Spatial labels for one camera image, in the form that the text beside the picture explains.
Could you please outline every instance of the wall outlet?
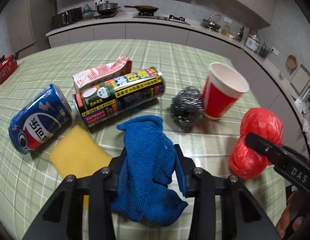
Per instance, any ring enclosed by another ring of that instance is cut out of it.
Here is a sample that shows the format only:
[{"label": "wall outlet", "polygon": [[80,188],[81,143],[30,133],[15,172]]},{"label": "wall outlet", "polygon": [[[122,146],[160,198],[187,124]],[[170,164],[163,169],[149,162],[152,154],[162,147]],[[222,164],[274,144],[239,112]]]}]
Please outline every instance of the wall outlet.
[{"label": "wall outlet", "polygon": [[94,4],[99,5],[100,3],[104,3],[104,2],[105,2],[104,0],[95,0]]}]

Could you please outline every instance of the tablecloth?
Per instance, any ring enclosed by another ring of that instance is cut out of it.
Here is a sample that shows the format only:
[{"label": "tablecloth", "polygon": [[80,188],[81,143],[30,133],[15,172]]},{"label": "tablecloth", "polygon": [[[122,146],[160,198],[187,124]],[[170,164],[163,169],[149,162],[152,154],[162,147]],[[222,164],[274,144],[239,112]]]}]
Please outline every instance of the tablecloth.
[{"label": "tablecloth", "polygon": [[[0,85],[0,220],[17,239],[21,239],[41,207],[60,184],[62,178],[49,160],[49,154],[67,128],[47,142],[37,154],[23,155],[10,142],[10,119],[50,83],[58,85],[69,101],[74,123],[80,120],[72,102],[74,93],[72,75],[101,63],[114,62],[119,55],[132,59],[133,71],[154,66],[163,72],[166,92],[153,100],[93,127],[90,132],[96,142],[112,156],[123,148],[122,131],[116,125],[132,117],[154,114],[163,118],[164,133],[179,143],[185,156],[215,176],[227,177],[231,171],[228,155],[239,136],[240,121],[258,102],[251,92],[243,95],[219,121],[203,119],[194,129],[185,133],[169,116],[171,99],[182,88],[193,85],[203,89],[211,62],[231,61],[203,50],[157,41],[103,40],[70,44],[32,54],[18,61],[16,72]],[[273,223],[276,223],[285,205],[284,179],[269,166],[262,175],[246,182]],[[114,228],[119,240],[153,240],[188,238],[194,199],[171,226],[159,228],[144,220],[129,221],[113,214]],[[216,239],[221,238],[220,202],[216,202]],[[83,239],[88,239],[87,211],[83,216]]]}]

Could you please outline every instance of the woven basket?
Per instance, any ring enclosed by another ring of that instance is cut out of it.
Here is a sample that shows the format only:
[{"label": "woven basket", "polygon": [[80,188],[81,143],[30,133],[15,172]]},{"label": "woven basket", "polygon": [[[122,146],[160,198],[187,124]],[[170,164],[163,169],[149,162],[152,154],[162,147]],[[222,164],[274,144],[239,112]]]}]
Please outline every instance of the woven basket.
[{"label": "woven basket", "polygon": [[286,60],[286,66],[289,69],[294,69],[297,67],[297,60],[293,55],[289,55]]}]

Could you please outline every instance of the blue microfiber towel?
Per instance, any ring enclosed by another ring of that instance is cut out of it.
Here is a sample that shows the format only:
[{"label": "blue microfiber towel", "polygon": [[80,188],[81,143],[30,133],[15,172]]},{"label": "blue microfiber towel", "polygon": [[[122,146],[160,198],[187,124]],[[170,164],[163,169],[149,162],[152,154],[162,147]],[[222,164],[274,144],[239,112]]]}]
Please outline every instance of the blue microfiber towel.
[{"label": "blue microfiber towel", "polygon": [[145,217],[162,227],[171,225],[188,204],[167,189],[172,182],[176,152],[172,141],[163,134],[162,118],[141,116],[117,129],[125,132],[127,162],[123,169],[127,169],[127,180],[120,196],[111,200],[111,208],[134,222]]}]

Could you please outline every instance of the blue soda can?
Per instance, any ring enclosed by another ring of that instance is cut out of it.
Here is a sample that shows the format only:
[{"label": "blue soda can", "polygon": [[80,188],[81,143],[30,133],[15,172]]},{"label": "blue soda can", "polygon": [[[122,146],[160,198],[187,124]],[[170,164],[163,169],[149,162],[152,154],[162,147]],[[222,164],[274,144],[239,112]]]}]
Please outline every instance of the blue soda can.
[{"label": "blue soda can", "polygon": [[71,120],[71,113],[60,88],[50,84],[11,119],[8,133],[12,144],[23,154],[33,152]]}]

